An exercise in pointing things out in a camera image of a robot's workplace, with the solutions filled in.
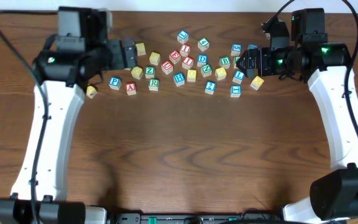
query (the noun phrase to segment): brown wood surface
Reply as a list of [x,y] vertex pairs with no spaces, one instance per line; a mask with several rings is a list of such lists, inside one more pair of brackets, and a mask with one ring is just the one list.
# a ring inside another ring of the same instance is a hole
[[[207,37],[205,52],[215,69],[231,45],[268,46],[260,23],[272,14],[114,12],[110,38],[144,42],[168,60],[190,33],[190,56],[200,54],[197,40]],[[281,16],[290,26],[290,15]],[[31,62],[47,36],[57,31],[55,16],[0,16],[3,31]],[[354,48],[356,27],[350,14],[326,15],[331,42]],[[68,169],[68,200],[145,213],[241,212],[249,207],[274,209],[308,196],[312,181],[329,170],[329,149],[317,104],[302,83],[267,77],[259,91],[250,80],[240,98],[230,98],[234,70],[218,81],[213,96],[207,80],[177,88],[173,74],[157,67],[160,90],[151,92],[143,77],[109,72],[123,84],[135,81],[137,95],[124,86],[103,83],[95,99],[86,99],[73,136]],[[358,59],[355,65],[358,91]],[[8,197],[19,173],[33,116],[34,83],[0,40],[0,197]]]

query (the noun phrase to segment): white wall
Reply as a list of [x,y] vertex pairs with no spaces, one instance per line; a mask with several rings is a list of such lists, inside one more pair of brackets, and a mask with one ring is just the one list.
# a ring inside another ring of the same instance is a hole
[[[276,12],[288,0],[0,0],[0,9],[56,10],[58,6],[108,8],[112,11]],[[358,0],[349,0],[358,12]],[[323,7],[350,12],[342,0],[296,0],[284,12]]]

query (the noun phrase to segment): alphabet block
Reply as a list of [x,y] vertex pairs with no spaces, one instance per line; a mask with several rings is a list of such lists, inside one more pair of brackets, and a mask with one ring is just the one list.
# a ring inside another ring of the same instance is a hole
[[145,74],[146,78],[154,78],[155,68],[151,67],[151,66],[147,66],[144,74]]
[[178,73],[176,75],[173,76],[173,81],[175,81],[175,84],[177,86],[181,86],[185,84],[185,76],[183,75],[183,73]]
[[197,77],[197,70],[188,70],[187,71],[187,81],[195,82]]
[[239,58],[240,58],[240,57],[234,57],[234,59],[233,59],[233,68],[234,68],[234,69],[237,68],[236,63],[237,63],[237,60],[238,60]]
[[230,58],[229,57],[223,57],[219,60],[219,66],[224,67],[226,69],[230,68]]
[[176,63],[180,62],[181,56],[177,50],[174,50],[169,54],[169,60],[176,65]]
[[193,64],[194,64],[194,59],[192,59],[191,57],[186,57],[183,60],[181,66],[185,69],[191,69]]
[[217,80],[222,80],[226,78],[226,69],[224,68],[218,68],[215,70],[215,76]]
[[234,74],[233,82],[241,84],[244,77],[245,77],[244,73],[240,70],[237,70]]
[[230,93],[231,93],[230,94],[231,97],[240,97],[240,95],[241,95],[241,86],[240,85],[231,86]]
[[212,95],[215,92],[215,88],[216,88],[216,83],[208,81],[208,82],[206,82],[206,85],[205,85],[205,93]]
[[132,77],[134,77],[136,79],[140,79],[143,76],[143,69],[136,66],[132,69],[131,74],[132,74]]
[[198,48],[201,50],[201,51],[205,51],[206,49],[209,48],[209,41],[207,38],[202,38],[201,40],[198,41],[198,44],[197,44]]
[[142,56],[146,54],[146,48],[144,47],[144,43],[135,44],[137,56]]
[[152,65],[159,65],[161,60],[160,54],[152,52],[150,55],[150,64]]
[[88,84],[88,86],[86,87],[86,96],[93,99],[94,96],[96,96],[98,94],[98,89],[93,86]]
[[128,95],[135,95],[136,94],[136,85],[135,83],[127,83],[127,86],[126,86],[126,90],[127,90],[127,94]]
[[207,55],[199,55],[197,60],[197,66],[201,67],[203,65],[206,65],[206,62],[208,61]]
[[161,64],[161,69],[166,75],[168,75],[173,71],[173,65],[171,62],[166,61],[163,64]]
[[265,80],[263,80],[260,77],[255,77],[253,79],[253,81],[251,82],[251,87],[254,88],[255,90],[258,90],[259,87],[265,82]]
[[113,90],[119,90],[119,88],[121,87],[121,80],[116,77],[111,77],[109,86]]
[[191,47],[189,45],[183,44],[180,47],[180,55],[182,55],[183,57],[186,57],[189,55],[190,50],[191,50]]
[[202,66],[201,74],[203,75],[204,78],[212,75],[212,67],[209,64]]
[[232,56],[240,56],[242,50],[241,44],[233,44],[233,47],[231,48],[231,55]]
[[158,91],[159,85],[160,85],[160,81],[158,79],[152,78],[149,81],[149,90]]
[[250,44],[250,45],[248,45],[248,50],[249,49],[258,49],[258,45],[256,45],[256,44]]
[[189,40],[189,34],[184,30],[180,31],[180,33],[178,34],[178,41],[181,44],[185,44],[187,40]]

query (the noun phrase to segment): wooden cube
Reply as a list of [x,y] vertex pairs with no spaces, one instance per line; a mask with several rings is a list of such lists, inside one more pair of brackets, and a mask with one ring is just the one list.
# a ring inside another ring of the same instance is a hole
[[128,95],[135,95],[136,94],[136,85],[135,83],[127,83],[126,86],[127,94]]
[[233,82],[241,84],[244,77],[245,77],[244,73],[240,70],[237,70],[234,74]]
[[226,69],[224,68],[218,68],[215,70],[215,76],[217,80],[222,80],[226,78]]
[[155,76],[155,68],[151,67],[151,66],[146,66],[146,70],[144,75],[146,76],[146,78],[154,78]]
[[201,40],[198,41],[198,44],[197,44],[198,48],[201,50],[201,51],[205,51],[206,49],[209,48],[209,41],[207,38],[202,38]]
[[119,88],[121,87],[121,80],[117,77],[111,77],[109,86],[113,90],[119,90]]
[[182,72],[178,73],[173,76],[173,81],[175,81],[175,84],[177,86],[184,85],[185,84],[185,76],[183,75]]
[[237,61],[239,60],[240,57],[234,57],[233,59],[233,68],[237,68]]
[[131,74],[132,74],[132,77],[134,77],[136,79],[140,79],[143,76],[143,69],[136,66],[132,69]]
[[160,85],[160,81],[158,79],[152,78],[149,81],[149,90],[158,91],[159,85]]
[[181,44],[185,44],[187,40],[189,40],[189,34],[184,30],[180,31],[180,33],[178,34],[178,41]]
[[169,54],[169,60],[176,65],[176,63],[180,62],[181,56],[177,50],[174,50]]
[[212,95],[215,92],[215,88],[216,88],[216,83],[208,81],[208,82],[206,82],[206,85],[205,85],[205,93]]
[[197,77],[197,70],[188,70],[187,71],[187,81],[188,82],[195,82]]
[[202,66],[201,74],[203,75],[204,78],[212,75],[212,67],[209,64]]
[[263,80],[260,77],[255,77],[253,79],[253,81],[251,82],[251,87],[254,88],[255,90],[258,90],[259,87],[265,82],[265,80]]
[[258,49],[258,45],[256,45],[256,44],[250,44],[250,45],[248,45],[248,50],[249,49]]
[[160,54],[152,52],[150,55],[150,64],[152,65],[159,65],[161,60]]
[[191,50],[191,47],[189,45],[183,44],[180,47],[180,55],[182,55],[183,57],[186,57],[189,55],[190,50]]
[[230,68],[230,58],[229,57],[223,57],[219,60],[219,66],[224,67],[226,69]]
[[185,69],[191,69],[193,64],[194,64],[194,59],[192,59],[191,57],[186,57],[183,60],[181,66]]
[[144,47],[144,43],[135,44],[137,56],[146,55],[146,48]]
[[168,75],[173,71],[173,65],[171,62],[166,61],[163,64],[161,64],[161,69],[166,75]]
[[208,61],[207,55],[199,55],[197,60],[197,66],[201,67],[203,65],[206,65],[206,62]]
[[240,97],[241,95],[241,86],[240,85],[233,85],[230,89],[230,96],[231,97]]
[[242,50],[241,44],[233,44],[233,47],[231,48],[231,55],[232,56],[240,56]]
[[97,87],[88,84],[88,86],[86,87],[86,96],[93,99],[94,96],[96,96],[97,94],[98,94]]

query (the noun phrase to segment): wood grain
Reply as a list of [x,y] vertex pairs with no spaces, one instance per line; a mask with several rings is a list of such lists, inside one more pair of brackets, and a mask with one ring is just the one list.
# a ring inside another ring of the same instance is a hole
[[[110,38],[144,42],[148,65],[152,51],[179,49],[176,35],[190,33],[190,57],[207,37],[205,53],[215,69],[231,45],[269,42],[260,23],[264,13],[114,12]],[[290,15],[281,16],[290,24]],[[1,16],[0,24],[30,62],[44,40],[56,32],[57,18]],[[350,14],[327,14],[331,42],[353,49],[356,27]],[[213,96],[204,94],[207,80],[177,88],[173,74],[157,67],[158,93],[146,79],[136,80],[137,95],[104,83],[98,96],[81,109],[71,145],[68,200],[145,213],[241,212],[249,207],[274,209],[307,197],[312,181],[328,174],[329,149],[315,100],[305,84],[267,77],[259,91],[243,82],[243,93],[230,98],[234,70],[218,81]],[[358,91],[358,59],[355,65]],[[123,83],[129,71],[109,72]],[[0,40],[0,197],[8,197],[18,175],[30,133],[34,83]]]

